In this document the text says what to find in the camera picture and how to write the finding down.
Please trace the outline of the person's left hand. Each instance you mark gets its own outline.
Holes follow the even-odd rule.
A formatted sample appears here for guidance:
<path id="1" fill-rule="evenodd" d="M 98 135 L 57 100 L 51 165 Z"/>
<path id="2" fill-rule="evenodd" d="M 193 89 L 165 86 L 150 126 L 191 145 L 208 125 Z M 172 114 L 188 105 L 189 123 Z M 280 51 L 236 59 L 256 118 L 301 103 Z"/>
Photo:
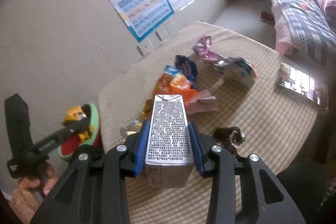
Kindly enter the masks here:
<path id="1" fill-rule="evenodd" d="M 43 170 L 45 170 L 45 174 L 47 177 L 46 182 L 44 182 L 44 186 L 42 187 L 42 192 L 47 196 L 51 189 L 56 184 L 58 178 L 55 174 L 55 169 L 52 165 L 49 163 L 45 164 L 45 167 L 43 167 Z M 19 179 L 18 187 L 21 191 L 21 194 L 23 196 L 32 196 L 34 197 L 33 192 L 31 192 L 34 189 L 37 189 L 41 185 L 41 180 L 34 176 L 25 176 L 23 178 Z"/>

